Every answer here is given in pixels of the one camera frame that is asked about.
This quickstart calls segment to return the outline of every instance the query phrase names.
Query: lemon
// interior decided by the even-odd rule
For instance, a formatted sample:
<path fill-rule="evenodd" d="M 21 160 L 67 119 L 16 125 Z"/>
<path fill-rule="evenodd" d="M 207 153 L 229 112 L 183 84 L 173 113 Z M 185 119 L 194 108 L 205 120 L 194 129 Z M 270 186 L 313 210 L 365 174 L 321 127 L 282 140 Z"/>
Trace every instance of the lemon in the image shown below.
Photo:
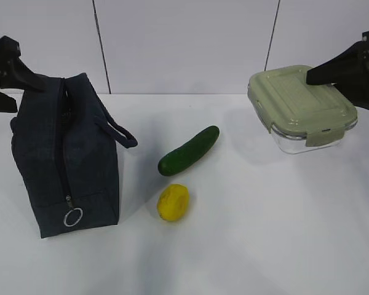
<path fill-rule="evenodd" d="M 171 184 L 160 195 L 157 210 L 166 221 L 177 221 L 185 215 L 189 206 L 189 191 L 181 184 Z"/>

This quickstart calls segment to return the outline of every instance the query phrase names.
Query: dark blue lunch bag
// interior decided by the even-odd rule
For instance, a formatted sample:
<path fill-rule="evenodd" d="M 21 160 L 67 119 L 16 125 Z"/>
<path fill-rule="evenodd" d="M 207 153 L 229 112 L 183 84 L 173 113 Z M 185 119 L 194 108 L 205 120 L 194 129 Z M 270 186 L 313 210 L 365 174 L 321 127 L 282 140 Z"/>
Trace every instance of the dark blue lunch bag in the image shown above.
<path fill-rule="evenodd" d="M 41 238 L 117 224 L 115 141 L 132 148 L 136 139 L 115 123 L 86 74 L 40 77 L 45 92 L 24 92 L 11 129 Z"/>

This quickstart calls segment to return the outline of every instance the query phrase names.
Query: food container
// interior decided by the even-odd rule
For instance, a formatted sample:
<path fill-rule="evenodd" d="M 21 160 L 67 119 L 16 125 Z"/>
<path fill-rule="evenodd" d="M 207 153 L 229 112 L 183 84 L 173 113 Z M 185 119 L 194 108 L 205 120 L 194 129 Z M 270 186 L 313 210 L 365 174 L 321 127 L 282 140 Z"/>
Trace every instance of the food container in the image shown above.
<path fill-rule="evenodd" d="M 248 97 L 281 150 L 289 154 L 338 144 L 357 123 L 355 106 L 332 85 L 306 84 L 310 66 L 255 74 Z"/>

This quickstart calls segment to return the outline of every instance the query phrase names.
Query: container lid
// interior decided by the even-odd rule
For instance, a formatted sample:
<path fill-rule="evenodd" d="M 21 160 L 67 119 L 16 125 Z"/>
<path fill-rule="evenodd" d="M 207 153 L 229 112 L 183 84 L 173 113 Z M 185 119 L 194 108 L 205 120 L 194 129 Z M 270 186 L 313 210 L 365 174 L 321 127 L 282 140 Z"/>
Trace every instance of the container lid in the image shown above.
<path fill-rule="evenodd" d="M 271 132 L 305 136 L 306 146 L 323 146 L 344 136 L 357 120 L 355 106 L 332 85 L 307 85 L 310 66 L 289 66 L 255 74 L 248 97 Z"/>

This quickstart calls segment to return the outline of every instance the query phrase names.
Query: cucumber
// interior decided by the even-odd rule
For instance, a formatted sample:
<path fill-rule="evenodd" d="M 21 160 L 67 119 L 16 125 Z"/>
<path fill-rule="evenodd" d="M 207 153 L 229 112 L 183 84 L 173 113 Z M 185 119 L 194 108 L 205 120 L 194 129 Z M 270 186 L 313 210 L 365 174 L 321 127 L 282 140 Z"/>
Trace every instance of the cucumber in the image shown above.
<path fill-rule="evenodd" d="M 217 126 L 209 126 L 184 145 L 165 155 L 158 164 L 160 174 L 173 176 L 189 168 L 210 150 L 219 134 Z"/>

